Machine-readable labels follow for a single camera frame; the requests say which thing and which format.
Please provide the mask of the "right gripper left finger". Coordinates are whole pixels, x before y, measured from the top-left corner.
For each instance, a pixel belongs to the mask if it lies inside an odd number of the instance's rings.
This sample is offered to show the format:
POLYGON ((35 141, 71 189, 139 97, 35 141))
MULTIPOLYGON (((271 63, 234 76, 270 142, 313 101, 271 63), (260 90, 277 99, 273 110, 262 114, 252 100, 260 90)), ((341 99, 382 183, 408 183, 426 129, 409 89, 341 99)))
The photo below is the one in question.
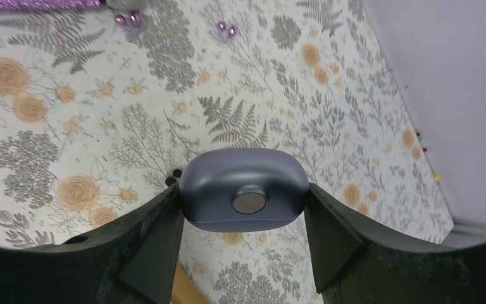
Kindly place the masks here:
POLYGON ((0 303, 169 303, 183 224, 171 186, 63 244, 0 247, 0 303))

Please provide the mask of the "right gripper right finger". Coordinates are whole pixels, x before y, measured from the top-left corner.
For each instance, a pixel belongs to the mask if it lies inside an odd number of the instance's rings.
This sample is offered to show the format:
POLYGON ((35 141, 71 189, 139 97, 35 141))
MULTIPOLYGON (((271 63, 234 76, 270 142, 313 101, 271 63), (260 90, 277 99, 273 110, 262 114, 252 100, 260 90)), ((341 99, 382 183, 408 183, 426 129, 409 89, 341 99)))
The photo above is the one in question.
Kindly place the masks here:
POLYGON ((325 303, 486 303, 486 242, 453 248, 408 236, 316 184, 304 217, 325 303))

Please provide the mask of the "lavender earbud charging case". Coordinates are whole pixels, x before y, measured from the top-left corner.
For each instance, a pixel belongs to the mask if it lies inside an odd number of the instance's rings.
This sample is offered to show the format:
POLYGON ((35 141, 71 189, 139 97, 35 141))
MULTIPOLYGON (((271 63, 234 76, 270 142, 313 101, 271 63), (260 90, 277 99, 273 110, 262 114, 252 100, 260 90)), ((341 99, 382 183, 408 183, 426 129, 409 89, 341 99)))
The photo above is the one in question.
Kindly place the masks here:
POLYGON ((194 158, 178 185, 185 218, 209 232, 284 227, 303 212, 308 176, 290 154, 266 148, 225 148, 194 158))

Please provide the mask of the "purple earbud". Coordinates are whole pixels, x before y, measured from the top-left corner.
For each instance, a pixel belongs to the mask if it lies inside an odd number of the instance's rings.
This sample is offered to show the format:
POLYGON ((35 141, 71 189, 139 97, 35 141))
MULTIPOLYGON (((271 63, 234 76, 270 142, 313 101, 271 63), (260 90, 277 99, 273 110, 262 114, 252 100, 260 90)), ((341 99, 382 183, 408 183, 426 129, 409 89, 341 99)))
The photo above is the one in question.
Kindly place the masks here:
POLYGON ((231 43, 237 34, 235 25, 227 25, 224 21, 217 23, 218 37, 224 43, 231 43))
POLYGON ((128 16, 116 14, 114 19, 117 26, 120 27, 127 35, 139 34, 142 27, 142 20, 139 12, 131 11, 128 16))

